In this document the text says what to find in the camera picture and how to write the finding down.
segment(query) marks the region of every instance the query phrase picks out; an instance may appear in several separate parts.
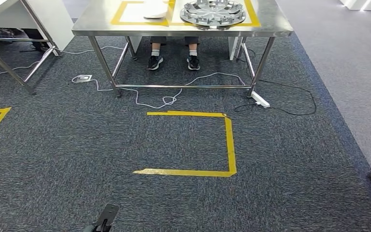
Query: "electrical cord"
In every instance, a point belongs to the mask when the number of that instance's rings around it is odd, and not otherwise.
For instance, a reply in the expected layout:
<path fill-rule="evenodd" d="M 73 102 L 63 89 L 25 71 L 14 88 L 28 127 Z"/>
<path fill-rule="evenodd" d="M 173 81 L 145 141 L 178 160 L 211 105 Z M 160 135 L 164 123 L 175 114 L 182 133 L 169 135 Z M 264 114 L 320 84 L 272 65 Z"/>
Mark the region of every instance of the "electrical cord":
<path fill-rule="evenodd" d="M 104 48 L 107 48 L 107 47 L 111 47 L 111 48 L 116 48 L 116 49 L 121 49 L 121 50 L 123 50 L 123 48 L 121 48 L 121 47 L 114 47 L 114 46 L 104 46 L 104 47 L 101 48 L 101 50 L 104 49 Z M 77 52 L 77 53 L 74 53 L 74 52 L 63 51 L 63 50 L 60 50 L 60 49 L 58 49 L 58 48 L 55 48 L 55 50 L 58 50 L 58 51 L 61 51 L 61 52 L 67 53 L 67 54 L 72 54 L 72 55 L 80 55 L 80 54 L 83 54 L 83 53 L 86 53 L 86 52 L 94 52 L 94 50 L 87 50 L 87 51 L 83 51 L 83 52 Z M 255 56 L 256 56 L 255 51 L 252 50 L 252 49 L 250 49 L 250 48 L 247 48 L 247 50 L 249 50 L 249 51 L 251 51 L 251 52 L 254 53 L 254 56 L 253 56 L 252 58 L 255 59 Z M 34 62 L 34 63 L 32 63 L 31 65 L 29 65 L 29 66 L 27 66 L 27 67 L 16 67 L 16 68 L 13 68 L 12 70 L 16 70 L 16 69 L 28 69 L 28 68 L 31 68 L 34 64 L 39 63 L 39 62 L 40 62 L 40 60 L 39 60 L 39 61 L 36 61 L 36 62 Z M 213 76 L 213 75 L 215 75 L 215 74 L 221 74 L 221 75 L 228 75 L 228 76 L 238 77 L 240 83 L 243 84 L 243 85 L 245 85 L 244 81 L 243 81 L 239 76 L 237 76 L 237 75 L 228 74 L 228 73 L 222 73 L 222 72 L 221 72 L 221 73 L 220 73 L 220 72 L 218 72 L 218 73 L 215 72 L 215 73 L 212 73 L 212 74 L 210 74 L 210 75 L 197 77 L 197 78 L 194 79 L 193 81 L 191 81 L 191 82 L 185 84 L 185 86 L 188 86 L 188 85 L 194 83 L 195 81 L 197 81 L 197 80 L 199 80 L 199 79 L 201 79 L 201 78 L 210 77 L 210 76 Z M 78 83 L 78 82 L 75 81 L 77 78 L 78 78 L 78 76 L 75 77 L 75 78 L 73 78 L 71 81 L 72 81 L 73 83 Z M 111 90 L 112 90 L 112 89 L 100 89 L 100 87 L 99 87 L 99 82 L 98 82 L 96 79 L 91 79 L 91 80 L 88 80 L 88 81 L 86 81 L 86 82 L 90 82 L 90 81 L 94 81 L 94 82 L 96 83 L 96 90 L 97 90 L 97 91 L 111 91 Z M 293 88 L 299 88 L 299 89 L 305 90 L 305 91 L 307 91 L 307 92 L 311 95 L 312 102 L 313 102 L 313 104 L 314 104 L 314 109 L 313 109 L 313 111 L 312 111 L 311 113 L 307 113 L 307 114 L 295 114 L 295 113 L 288 112 L 288 111 L 286 111 L 286 110 L 284 110 L 284 109 L 275 108 L 275 107 L 268 107 L 269 109 L 280 110 L 280 111 L 283 111 L 283 112 L 285 112 L 285 113 L 287 113 L 287 114 L 295 115 L 295 116 L 305 116 L 305 115 L 312 115 L 312 114 L 315 114 L 315 113 L 316 113 L 316 108 L 317 108 L 317 107 L 316 107 L 316 103 L 315 103 L 314 96 L 313 96 L 313 94 L 312 94 L 311 91 L 309 91 L 309 90 L 307 90 L 307 89 L 304 89 L 304 88 L 301 88 L 301 87 L 290 86 L 290 85 L 284 85 L 284 84 L 277 83 L 277 82 L 272 82 L 272 81 L 265 81 L 265 80 L 260 80 L 260 81 L 262 81 L 262 82 L 266 82 L 266 83 L 277 84 L 277 85 L 281 85 L 281 86 L 285 86 L 285 87 L 293 87 Z M 135 90 L 135 89 L 130 89 L 130 88 L 121 88 L 121 89 L 136 92 L 136 105 L 148 106 L 148 107 L 151 107 L 151 108 L 154 108 L 154 109 L 160 109 L 160 108 L 163 108 L 163 107 L 166 106 L 166 105 L 173 105 L 173 104 L 177 101 L 177 97 L 178 97 L 178 96 L 183 92 L 183 89 L 180 89 L 180 91 L 179 91 L 176 95 L 174 95 L 173 97 L 171 97 L 171 96 L 165 96 L 165 97 L 163 97 L 163 98 L 162 98 L 162 101 L 163 101 L 164 104 L 161 105 L 161 106 L 155 107 L 155 106 L 151 106 L 151 105 L 148 105 L 148 104 L 139 103 L 139 92 L 138 92 L 137 90 Z M 236 108 L 234 108 L 234 112 L 247 111 L 248 109 L 243 109 L 243 110 L 238 110 L 238 109 L 239 109 L 239 108 L 242 108 L 242 107 L 251 106 L 251 105 L 256 106 L 257 104 L 245 104 L 245 105 L 237 106 Z"/>
<path fill-rule="evenodd" d="M 123 50 L 123 48 L 121 48 L 121 47 L 113 47 L 113 46 L 104 46 L 104 47 L 101 48 L 101 50 L 104 49 L 104 48 L 107 48 L 107 47 L 112 47 L 112 48 L 122 49 Z M 83 53 L 86 53 L 86 52 L 94 52 L 94 50 L 87 50 L 87 51 L 84 51 L 84 52 L 74 53 L 74 52 L 62 51 L 62 50 L 57 49 L 57 48 L 55 48 L 55 49 L 58 50 L 58 51 L 64 52 L 64 53 L 72 54 L 72 55 L 79 55 L 79 54 L 83 54 Z M 27 67 L 17 67 L 17 68 L 13 68 L 12 70 L 16 70 L 16 69 L 28 69 L 28 68 L 31 68 L 34 64 L 39 63 L 39 62 L 40 62 L 40 60 L 32 63 L 31 65 L 29 65 Z"/>
<path fill-rule="evenodd" d="M 285 87 L 292 87 L 292 88 L 299 88 L 299 89 L 302 89 L 302 90 L 305 90 L 307 91 L 310 96 L 311 96 L 311 99 L 312 99 L 312 103 L 314 104 L 314 109 L 312 110 L 312 112 L 310 113 L 306 113 L 306 114 L 295 114 L 295 113 L 291 113 L 289 111 L 286 111 L 284 109 L 281 109 L 281 108 L 276 108 L 276 107 L 267 107 L 267 109 L 275 109 L 275 110 L 280 110 L 280 111 L 283 111 L 289 115 L 295 115 L 295 116 L 305 116 L 305 115 L 313 115 L 316 113 L 316 103 L 315 103 L 315 98 L 314 98 L 314 95 L 312 94 L 311 91 L 305 89 L 305 88 L 302 88 L 302 87 L 298 87 L 298 86 L 290 86 L 290 85 L 284 85 L 284 84 L 281 84 L 281 83 L 278 83 L 278 82 L 273 82 L 273 81 L 265 81 L 265 80 L 260 80 L 262 82 L 266 82 L 266 83 L 271 83 L 271 84 L 277 84 L 277 85 L 280 85 L 280 86 L 285 86 Z M 244 105 L 240 105 L 240 106 L 237 106 L 234 108 L 234 112 L 243 112 L 243 111 L 247 111 L 249 110 L 248 106 L 260 106 L 258 104 L 244 104 Z"/>
<path fill-rule="evenodd" d="M 222 72 L 221 72 L 221 73 L 220 73 L 220 72 L 218 72 L 218 73 L 215 72 L 215 73 L 212 73 L 212 74 L 210 74 L 210 75 L 197 77 L 197 78 L 195 78 L 194 80 L 192 80 L 191 82 L 185 84 L 185 86 L 188 86 L 188 85 L 194 83 L 195 81 L 197 81 L 197 80 L 199 80 L 199 79 L 206 78 L 206 77 L 210 77 L 210 76 L 213 76 L 213 75 L 216 75 L 216 74 L 221 74 L 221 75 L 226 75 L 226 76 L 234 76 L 234 77 L 237 77 L 238 80 L 240 81 L 240 83 L 241 83 L 242 85 L 245 86 L 245 82 L 244 82 L 244 81 L 243 81 L 239 76 L 237 76 L 237 75 L 233 75 L 233 74 L 228 74 L 228 73 L 222 73 Z M 73 83 L 86 83 L 86 82 L 94 81 L 94 82 L 96 83 L 96 90 L 97 90 L 97 91 L 111 91 L 111 90 L 113 90 L 113 89 L 100 89 L 100 87 L 99 87 L 99 82 L 98 82 L 96 79 L 91 79 L 91 80 L 84 81 L 84 82 L 77 82 L 77 81 L 76 81 L 77 78 L 79 78 L 79 76 L 74 77 L 71 81 L 72 81 Z M 174 95 L 173 97 L 171 97 L 171 96 L 165 96 L 165 97 L 163 97 L 163 98 L 162 98 L 162 101 L 163 101 L 163 103 L 164 103 L 163 105 L 161 105 L 161 106 L 152 106 L 152 105 L 148 105 L 148 104 L 139 103 L 139 92 L 138 92 L 137 90 L 135 90 L 135 89 L 130 89 L 130 88 L 121 88 L 121 89 L 136 92 L 136 101 L 135 101 L 135 102 L 136 102 L 136 105 L 148 106 L 148 107 L 151 107 L 151 108 L 153 108 L 153 109 L 161 109 L 161 108 L 163 108 L 163 107 L 166 106 L 166 105 L 173 105 L 173 104 L 177 101 L 177 97 L 178 97 L 178 96 L 183 92 L 183 89 L 181 88 L 180 91 L 179 91 L 176 95 Z"/>

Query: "gray shorts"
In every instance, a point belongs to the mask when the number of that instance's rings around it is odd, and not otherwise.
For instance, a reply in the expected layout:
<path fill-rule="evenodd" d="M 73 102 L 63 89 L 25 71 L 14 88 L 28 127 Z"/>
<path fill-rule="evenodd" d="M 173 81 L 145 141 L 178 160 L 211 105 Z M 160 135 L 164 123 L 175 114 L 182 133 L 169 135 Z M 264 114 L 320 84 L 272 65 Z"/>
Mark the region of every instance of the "gray shorts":
<path fill-rule="evenodd" d="M 198 36 L 185 36 L 184 37 L 185 43 L 187 45 L 189 44 L 198 44 Z M 165 36 L 152 36 L 150 37 L 151 43 L 157 43 L 157 44 L 166 44 L 167 37 Z"/>

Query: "white sock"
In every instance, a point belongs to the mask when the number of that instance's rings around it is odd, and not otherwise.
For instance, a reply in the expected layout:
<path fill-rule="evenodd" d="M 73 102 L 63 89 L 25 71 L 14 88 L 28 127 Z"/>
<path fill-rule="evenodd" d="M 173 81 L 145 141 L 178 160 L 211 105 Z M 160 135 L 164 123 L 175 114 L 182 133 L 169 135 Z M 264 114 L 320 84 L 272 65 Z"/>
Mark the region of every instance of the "white sock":
<path fill-rule="evenodd" d="M 159 57 L 160 56 L 160 50 L 151 50 L 151 55 L 155 56 L 155 57 Z"/>
<path fill-rule="evenodd" d="M 197 56 L 197 50 L 190 50 L 190 56 Z"/>

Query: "black cable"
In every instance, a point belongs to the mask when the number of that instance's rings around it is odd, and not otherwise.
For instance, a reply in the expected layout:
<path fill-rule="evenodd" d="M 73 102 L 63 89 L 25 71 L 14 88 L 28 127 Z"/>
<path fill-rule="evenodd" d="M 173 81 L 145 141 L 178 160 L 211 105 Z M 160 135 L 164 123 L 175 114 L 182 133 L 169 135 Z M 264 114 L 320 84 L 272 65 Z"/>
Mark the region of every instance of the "black cable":
<path fill-rule="evenodd" d="M 252 62 L 254 62 L 254 61 L 255 61 L 255 57 L 257 56 L 257 54 L 255 53 L 254 50 L 252 50 L 252 49 L 250 49 L 250 48 L 247 48 L 247 50 L 248 50 L 248 51 L 251 51 L 252 53 L 254 53 L 254 55 L 253 55 L 252 57 L 249 56 L 250 58 L 253 59 Z M 278 83 L 278 82 L 273 82 L 273 81 L 265 81 L 265 80 L 259 80 L 259 81 L 266 82 L 266 83 L 277 84 L 277 85 L 281 85 L 281 86 L 285 86 L 285 87 L 299 88 L 299 89 L 305 90 L 305 91 L 307 91 L 307 92 L 311 95 L 312 103 L 314 104 L 314 109 L 312 110 L 312 112 L 310 112 L 310 113 L 306 113 L 306 114 L 295 114 L 295 113 L 291 113 L 291 112 L 288 112 L 288 111 L 286 111 L 286 110 L 284 110 L 284 109 L 280 109 L 280 108 L 276 108 L 276 107 L 267 107 L 267 109 L 280 110 L 280 111 L 283 111 L 283 112 L 285 112 L 285 113 L 287 113 L 287 114 L 295 115 L 295 116 L 313 115 L 313 114 L 316 113 L 316 108 L 317 108 L 317 107 L 316 107 L 316 103 L 315 103 L 315 98 L 314 98 L 314 95 L 312 94 L 311 91 L 309 91 L 309 90 L 307 90 L 307 89 L 304 89 L 304 88 L 301 88 L 301 87 L 298 87 L 298 86 L 289 86 L 289 85 L 284 85 L 284 84 L 281 84 L 281 83 Z M 245 105 L 240 105 L 240 106 L 237 106 L 237 107 L 234 109 L 234 112 L 247 111 L 248 108 L 247 108 L 247 109 L 244 109 L 244 110 L 238 110 L 238 109 L 241 108 L 241 107 L 246 107 L 246 106 L 251 106 L 251 105 L 253 105 L 253 106 L 257 106 L 257 104 L 255 104 L 255 103 L 254 103 L 254 104 L 245 104 Z"/>
<path fill-rule="evenodd" d="M 281 109 L 281 108 L 276 108 L 276 107 L 267 107 L 267 109 L 275 109 L 275 110 L 280 110 L 280 111 L 283 111 L 287 114 L 290 114 L 290 115 L 295 115 L 295 116 L 305 116 L 305 115 L 313 115 L 316 113 L 316 103 L 315 103 L 315 98 L 314 98 L 314 95 L 312 94 L 311 91 L 305 89 L 305 88 L 301 88 L 301 87 L 298 87 L 298 86 L 289 86 L 289 85 L 284 85 L 284 84 L 281 84 L 281 83 L 278 83 L 278 82 L 273 82 L 273 81 L 265 81 L 265 80 L 260 80 L 262 82 L 266 82 L 266 83 L 272 83 L 272 84 L 277 84 L 277 85 L 281 85 L 281 86 L 285 86 L 285 87 L 292 87 L 292 88 L 299 88 L 299 89 L 302 89 L 302 90 L 305 90 L 307 91 L 310 95 L 311 95 L 311 98 L 312 98 L 312 103 L 314 104 L 314 109 L 312 110 L 312 112 L 310 113 L 306 113 L 306 114 L 295 114 L 295 113 L 291 113 L 291 112 L 288 112 L 284 109 Z M 247 109 L 244 109 L 244 110 L 238 110 L 239 108 L 241 107 L 247 107 L 247 106 L 251 106 L 251 105 L 254 105 L 254 106 L 258 106 L 257 104 L 245 104 L 245 105 L 240 105 L 240 106 L 237 106 L 234 108 L 234 112 L 242 112 L 242 111 L 247 111 Z"/>

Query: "table leg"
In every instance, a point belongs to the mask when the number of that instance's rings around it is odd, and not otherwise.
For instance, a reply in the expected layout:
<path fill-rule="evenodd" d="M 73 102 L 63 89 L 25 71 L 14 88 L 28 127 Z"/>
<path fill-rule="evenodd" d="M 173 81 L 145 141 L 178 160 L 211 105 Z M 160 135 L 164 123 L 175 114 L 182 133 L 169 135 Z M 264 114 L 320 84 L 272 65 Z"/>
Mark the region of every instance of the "table leg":
<path fill-rule="evenodd" d="M 7 71 L 17 82 L 19 82 L 23 87 L 25 87 L 25 89 L 32 95 L 36 95 L 36 92 L 28 85 L 26 84 L 26 82 L 24 82 L 22 80 L 22 78 L 20 78 L 20 76 L 18 74 L 16 74 L 12 69 L 11 67 L 9 67 L 9 65 L 7 63 L 5 63 L 5 61 L 3 61 L 1 58 L 0 58 L 0 66 L 5 69 L 5 71 Z"/>
<path fill-rule="evenodd" d="M 133 58 L 133 60 L 137 60 L 136 52 L 134 51 L 133 44 L 131 43 L 130 37 L 125 36 L 126 41 L 128 43 L 128 50 L 130 51 L 130 55 Z"/>
<path fill-rule="evenodd" d="M 261 78 L 262 72 L 264 71 L 265 63 L 267 61 L 268 55 L 270 54 L 274 40 L 275 40 L 275 37 L 269 38 L 267 46 L 265 47 L 265 51 L 262 54 L 261 61 L 259 62 L 257 74 L 254 73 L 254 69 L 252 67 L 252 63 L 251 63 L 251 60 L 248 54 L 248 50 L 246 49 L 245 43 L 243 43 L 245 57 L 247 59 L 248 67 L 249 67 L 251 76 L 253 78 L 250 91 L 247 93 L 247 97 L 251 97 L 252 93 L 255 90 L 255 86 L 257 85 L 258 80 Z"/>
<path fill-rule="evenodd" d="M 237 61 L 241 59 L 241 55 L 242 55 L 242 52 L 243 50 L 241 49 L 241 45 L 242 44 L 245 44 L 245 42 L 247 41 L 247 37 L 243 37 L 241 39 L 241 41 L 238 43 L 238 50 L 237 50 Z"/>
<path fill-rule="evenodd" d="M 100 65 L 103 68 L 104 72 L 106 73 L 107 79 L 110 81 L 110 85 L 112 85 L 112 89 L 117 97 L 121 97 L 121 90 L 116 88 L 116 81 L 113 79 L 112 73 L 110 72 L 109 65 L 107 65 L 106 59 L 103 56 L 103 53 L 97 43 L 95 36 L 89 36 L 90 43 L 93 46 L 93 49 L 96 52 L 97 58 L 99 59 Z"/>
<path fill-rule="evenodd" d="M 20 0 L 20 2 L 22 3 L 22 5 L 26 9 L 26 11 L 29 13 L 29 15 L 33 18 L 33 21 L 35 21 L 35 23 L 38 25 L 38 27 L 42 30 L 44 36 L 49 40 L 49 43 L 51 44 L 50 47 L 51 46 L 55 46 L 55 48 L 60 49 L 56 45 L 55 41 L 52 39 L 52 37 L 50 36 L 50 34 L 47 32 L 45 26 L 43 25 L 43 23 L 41 22 L 41 20 L 39 19 L 39 17 L 36 15 L 36 13 L 34 12 L 34 10 L 31 8 L 31 6 L 29 5 L 28 1 L 27 0 Z M 55 54 L 55 56 L 59 56 L 60 51 L 59 50 L 55 50 L 54 51 L 54 54 Z"/>

